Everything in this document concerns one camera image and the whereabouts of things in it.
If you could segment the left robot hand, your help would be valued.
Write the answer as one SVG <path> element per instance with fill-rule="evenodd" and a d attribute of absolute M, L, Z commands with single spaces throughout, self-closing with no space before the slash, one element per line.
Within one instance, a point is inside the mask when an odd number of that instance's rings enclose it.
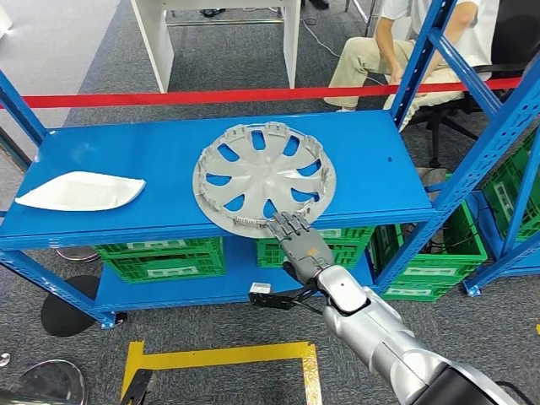
<path fill-rule="evenodd" d="M 122 396 L 120 405 L 142 405 L 146 397 L 151 393 L 155 385 L 153 371 L 139 369 L 135 372 L 129 383 L 127 391 Z"/>

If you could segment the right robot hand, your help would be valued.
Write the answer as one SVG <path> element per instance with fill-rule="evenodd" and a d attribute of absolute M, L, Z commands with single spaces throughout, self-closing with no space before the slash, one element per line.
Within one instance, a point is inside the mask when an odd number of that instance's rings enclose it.
<path fill-rule="evenodd" d="M 330 247 L 303 215 L 275 212 L 266 227 L 284 253 L 282 268 L 300 284 L 306 284 L 334 264 Z"/>

